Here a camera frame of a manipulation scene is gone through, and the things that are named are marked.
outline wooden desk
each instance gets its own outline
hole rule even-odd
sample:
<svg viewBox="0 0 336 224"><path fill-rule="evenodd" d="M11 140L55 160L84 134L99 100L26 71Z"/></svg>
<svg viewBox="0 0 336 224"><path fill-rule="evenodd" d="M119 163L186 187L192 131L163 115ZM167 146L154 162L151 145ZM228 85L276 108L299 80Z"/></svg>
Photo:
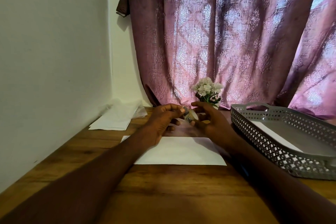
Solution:
<svg viewBox="0 0 336 224"><path fill-rule="evenodd" d="M229 112L223 112L229 119ZM0 195L0 217L29 196L117 145L126 131L83 129ZM165 136L202 136L188 124ZM302 179L336 203L336 182ZM99 223L277 223L254 189L227 166L134 165L111 193Z"/></svg>

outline gray tray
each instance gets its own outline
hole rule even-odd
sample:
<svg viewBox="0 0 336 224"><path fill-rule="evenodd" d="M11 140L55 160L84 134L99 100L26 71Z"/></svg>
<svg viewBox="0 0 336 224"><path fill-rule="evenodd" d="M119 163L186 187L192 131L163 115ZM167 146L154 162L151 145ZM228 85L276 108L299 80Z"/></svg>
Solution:
<svg viewBox="0 0 336 224"><path fill-rule="evenodd" d="M247 110L265 106L266 111ZM304 113L264 103L233 104L231 120L266 158L297 177L336 180L336 126ZM259 121L303 152L276 141Z"/></svg>

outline forearm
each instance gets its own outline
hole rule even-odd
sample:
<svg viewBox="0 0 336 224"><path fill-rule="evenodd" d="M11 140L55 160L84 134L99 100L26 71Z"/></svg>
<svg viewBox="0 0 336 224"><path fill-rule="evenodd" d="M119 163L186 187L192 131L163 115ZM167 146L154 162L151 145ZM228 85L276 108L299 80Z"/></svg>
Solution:
<svg viewBox="0 0 336 224"><path fill-rule="evenodd" d="M156 133L143 127L85 166L48 185L0 220L4 223L92 223L110 192L151 146Z"/></svg>
<svg viewBox="0 0 336 224"><path fill-rule="evenodd" d="M276 204L285 219L299 223L336 223L336 206L291 177L238 135L222 145L248 171L252 183Z"/></svg>

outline curtain fold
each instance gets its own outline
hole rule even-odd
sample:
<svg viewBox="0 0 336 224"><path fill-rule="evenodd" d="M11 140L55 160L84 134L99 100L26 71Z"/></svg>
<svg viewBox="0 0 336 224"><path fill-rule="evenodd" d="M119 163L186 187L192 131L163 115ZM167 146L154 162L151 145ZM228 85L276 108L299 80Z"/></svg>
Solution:
<svg viewBox="0 0 336 224"><path fill-rule="evenodd" d="M336 115L335 0L129 0L149 100L190 106L200 78L221 106L254 101Z"/></svg>

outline hand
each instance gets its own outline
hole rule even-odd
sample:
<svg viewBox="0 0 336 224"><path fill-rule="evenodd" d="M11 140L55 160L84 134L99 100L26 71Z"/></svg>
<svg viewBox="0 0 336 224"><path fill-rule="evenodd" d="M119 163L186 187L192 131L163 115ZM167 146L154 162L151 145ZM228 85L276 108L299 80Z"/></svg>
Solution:
<svg viewBox="0 0 336 224"><path fill-rule="evenodd" d="M196 113L205 114L198 115L199 120L192 121L190 124L199 128L215 144L224 147L237 137L224 115L213 106L204 102L193 102L191 105L197 106L193 109ZM204 120L209 120L210 123L202 122Z"/></svg>
<svg viewBox="0 0 336 224"><path fill-rule="evenodd" d="M182 117L184 112L185 110L182 106L175 104L161 105L153 110L145 127L150 127L151 130L154 130L157 133L154 145L159 143L163 132L166 130L175 130L175 127L169 126L169 124L175 124L177 126L181 124L177 118Z"/></svg>

